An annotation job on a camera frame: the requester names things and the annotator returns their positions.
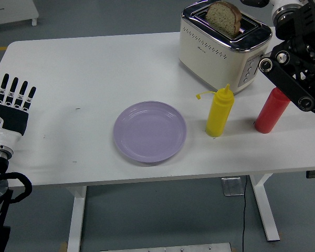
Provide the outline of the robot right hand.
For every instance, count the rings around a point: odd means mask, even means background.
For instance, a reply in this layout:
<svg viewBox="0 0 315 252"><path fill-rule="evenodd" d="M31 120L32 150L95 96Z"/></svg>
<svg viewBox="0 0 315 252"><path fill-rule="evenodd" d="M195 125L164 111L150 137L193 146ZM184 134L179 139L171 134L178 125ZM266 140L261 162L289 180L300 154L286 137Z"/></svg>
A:
<svg viewBox="0 0 315 252"><path fill-rule="evenodd" d="M272 13L281 11L286 7L300 8L302 6L302 2L298 0L240 0L240 2L244 5L258 8L271 4L273 6Z"/></svg>

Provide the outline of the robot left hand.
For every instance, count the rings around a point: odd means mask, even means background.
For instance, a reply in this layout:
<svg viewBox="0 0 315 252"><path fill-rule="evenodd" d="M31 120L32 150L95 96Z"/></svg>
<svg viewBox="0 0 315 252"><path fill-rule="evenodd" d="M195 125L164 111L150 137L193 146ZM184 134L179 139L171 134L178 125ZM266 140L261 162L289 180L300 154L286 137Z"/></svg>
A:
<svg viewBox="0 0 315 252"><path fill-rule="evenodd" d="M17 77L11 83L8 81L9 74L6 73L0 85L0 145L11 148L25 134L36 87L26 93L27 81L19 89Z"/></svg>

